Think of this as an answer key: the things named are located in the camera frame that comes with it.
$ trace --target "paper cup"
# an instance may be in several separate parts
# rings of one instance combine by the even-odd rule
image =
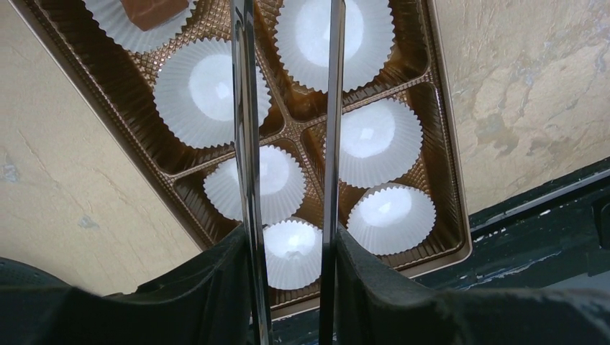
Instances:
[[[120,0],[84,0],[85,7],[93,14],[99,28],[106,32],[123,49],[132,52],[148,52],[162,47],[176,34],[182,32],[186,20],[193,15],[196,2],[189,1],[188,8],[173,18],[148,31],[135,26],[125,13]]]
[[[196,149],[235,140],[231,42],[196,41],[159,70],[152,92],[159,115],[184,144]],[[269,88],[256,68],[258,124],[271,107]]]
[[[423,137],[415,113],[393,99],[352,110],[341,119],[339,179],[371,188],[399,178],[415,165]]]
[[[269,286],[297,290],[318,279],[322,271],[322,230],[291,218],[263,232]]]
[[[347,220],[347,230],[369,252],[390,255],[422,243],[432,231],[436,211],[424,192],[387,183],[370,189]]]
[[[243,220],[237,161],[220,163],[204,181],[204,190],[223,216]],[[274,224],[295,214],[305,197],[305,175],[284,150],[260,148],[260,213],[263,224]]]
[[[296,82],[328,91],[328,0],[285,1],[276,26],[280,61]],[[346,0],[343,90],[373,80],[388,60],[394,33],[388,0]]]

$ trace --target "reflective metal bar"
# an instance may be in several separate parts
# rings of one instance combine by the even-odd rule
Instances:
[[[324,233],[322,237],[322,281],[320,287],[319,343],[332,343],[334,318],[335,242],[339,213],[339,142],[343,93],[343,46],[345,1],[332,0],[330,10],[330,54],[324,170]]]
[[[244,229],[250,245],[252,325],[257,344],[272,344],[267,264],[263,225],[260,218],[254,2],[253,0],[231,0],[231,7],[235,153],[240,177]]]

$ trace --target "beige wall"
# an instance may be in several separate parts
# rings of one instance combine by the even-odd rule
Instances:
[[[471,212],[610,155],[608,1],[437,1]],[[0,16],[0,256],[98,293],[194,256],[6,1]]]
[[[0,16],[0,256],[113,293],[196,255],[7,1]]]
[[[437,3],[471,213],[610,156],[610,1]]]

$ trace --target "tray compartment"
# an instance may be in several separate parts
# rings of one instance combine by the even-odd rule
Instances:
[[[262,25],[265,26],[268,40],[272,43],[271,51],[268,51],[265,57],[270,63],[278,87],[283,91],[282,97],[286,101],[290,115],[297,121],[310,121],[319,117],[326,112],[327,94],[296,83],[288,75],[288,71],[283,69],[283,64],[280,63],[277,55],[274,35],[277,32],[277,16],[280,14],[283,0],[259,0],[257,4],[263,18]],[[391,90],[424,75],[427,71],[429,58],[422,34],[423,22],[419,15],[418,3],[414,0],[390,0],[390,7],[395,27],[394,46],[390,59],[371,82],[357,90],[343,93],[344,106]]]

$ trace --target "metal bar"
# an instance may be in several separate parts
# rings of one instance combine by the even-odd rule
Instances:
[[[244,230],[250,245],[250,296],[256,344],[273,342],[269,308],[267,264],[260,218],[260,169],[254,1],[231,0],[235,153],[240,178]]]
[[[320,282],[319,343],[332,343],[334,323],[334,281],[339,213],[339,143],[343,94],[343,46],[345,43],[345,1],[332,0],[330,10],[330,54],[324,169],[324,233],[322,236],[322,281]]]

